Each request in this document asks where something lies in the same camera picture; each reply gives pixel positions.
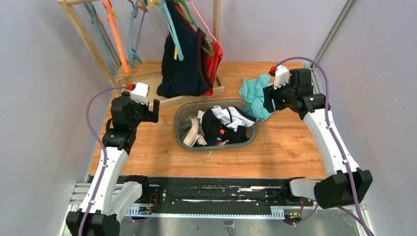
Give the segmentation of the white grey underwear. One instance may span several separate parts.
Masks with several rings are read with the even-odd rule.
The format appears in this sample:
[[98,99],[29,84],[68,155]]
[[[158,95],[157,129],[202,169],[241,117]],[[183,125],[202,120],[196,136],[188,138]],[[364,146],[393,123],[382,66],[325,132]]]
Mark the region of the white grey underwear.
[[220,106],[214,106],[211,111],[223,125],[235,132],[240,127],[251,127],[257,121],[256,118],[246,114],[236,106],[229,106],[224,109]]

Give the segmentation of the grey-blue clip hanger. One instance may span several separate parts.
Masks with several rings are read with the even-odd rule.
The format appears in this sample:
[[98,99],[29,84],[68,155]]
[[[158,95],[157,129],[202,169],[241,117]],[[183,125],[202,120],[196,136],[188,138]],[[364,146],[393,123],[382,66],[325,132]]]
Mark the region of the grey-blue clip hanger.
[[110,72],[110,74],[112,76],[114,76],[116,74],[116,69],[115,69],[115,65],[114,65],[114,63],[111,59],[111,56],[109,54],[109,52],[110,52],[109,47],[108,47],[108,45],[106,44],[106,41],[105,41],[105,37],[104,37],[104,34],[103,34],[103,29],[104,29],[103,25],[102,25],[101,21],[99,20],[99,17],[96,13],[96,10],[95,10],[93,4],[90,3],[90,2],[87,2],[86,0],[83,0],[82,3],[83,3],[83,6],[86,9],[86,11],[87,11],[87,13],[90,17],[91,23],[95,27],[95,31],[96,31],[97,37],[99,39],[101,49],[104,53],[104,58],[105,58],[105,62],[106,62],[107,67],[108,67],[108,71]]

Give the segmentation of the orange hanger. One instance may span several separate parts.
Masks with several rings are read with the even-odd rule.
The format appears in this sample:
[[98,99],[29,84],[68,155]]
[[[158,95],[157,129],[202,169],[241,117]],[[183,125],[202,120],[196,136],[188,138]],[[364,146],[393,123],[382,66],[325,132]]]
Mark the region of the orange hanger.
[[117,46],[117,50],[119,53],[119,58],[121,61],[121,67],[124,71],[124,73],[128,73],[129,72],[129,67],[127,65],[127,61],[126,61],[126,57],[125,57],[125,53],[123,50],[123,46],[122,46],[122,41],[119,35],[119,30],[117,27],[117,23],[116,21],[120,20],[120,17],[115,13],[115,11],[113,10],[113,5],[111,3],[110,0],[101,0],[100,1],[103,5],[103,7],[106,10],[107,13],[107,21],[109,21],[110,26],[111,26],[111,30],[113,33],[113,37]]

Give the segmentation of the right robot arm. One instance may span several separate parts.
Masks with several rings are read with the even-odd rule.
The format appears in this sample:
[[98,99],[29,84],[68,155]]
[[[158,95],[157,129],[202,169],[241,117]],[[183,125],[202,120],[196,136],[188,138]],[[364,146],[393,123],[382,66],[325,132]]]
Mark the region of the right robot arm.
[[263,88],[263,107],[270,113],[289,108],[299,115],[315,140],[327,175],[323,180],[286,179],[284,198],[312,199],[323,209],[361,203],[373,177],[348,152],[326,104],[326,96],[313,91],[311,71],[279,66],[273,67],[269,74],[274,77],[274,83]]

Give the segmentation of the dark grey cream-band underwear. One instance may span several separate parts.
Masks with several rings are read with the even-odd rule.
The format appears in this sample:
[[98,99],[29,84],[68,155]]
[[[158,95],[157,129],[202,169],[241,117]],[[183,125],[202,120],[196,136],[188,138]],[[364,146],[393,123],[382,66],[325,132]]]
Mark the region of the dark grey cream-band underwear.
[[179,128],[180,140],[187,147],[206,146],[205,135],[198,118],[190,118]]

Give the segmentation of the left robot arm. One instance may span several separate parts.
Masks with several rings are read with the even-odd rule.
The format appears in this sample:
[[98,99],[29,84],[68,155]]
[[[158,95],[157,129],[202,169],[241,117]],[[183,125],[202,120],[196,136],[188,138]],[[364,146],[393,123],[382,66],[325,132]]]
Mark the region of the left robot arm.
[[100,138],[100,163],[93,181],[76,211],[65,223],[73,236],[118,236],[123,218],[135,201],[150,196],[146,176],[130,175],[118,193],[116,183],[136,140],[142,122],[158,122],[159,100],[149,110],[148,93],[124,91],[111,102],[111,118]]

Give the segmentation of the teal clip hanger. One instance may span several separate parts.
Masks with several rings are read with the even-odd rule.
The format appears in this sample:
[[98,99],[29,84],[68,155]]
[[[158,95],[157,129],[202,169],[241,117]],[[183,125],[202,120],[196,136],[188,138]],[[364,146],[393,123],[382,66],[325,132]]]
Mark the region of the teal clip hanger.
[[157,6],[159,8],[159,10],[161,11],[166,24],[168,26],[171,38],[174,42],[174,59],[178,59],[180,61],[183,61],[184,56],[182,53],[182,49],[179,43],[179,38],[177,36],[177,32],[174,26],[174,21],[171,17],[170,11],[168,9],[167,3],[165,0],[150,0],[148,3],[148,6]]

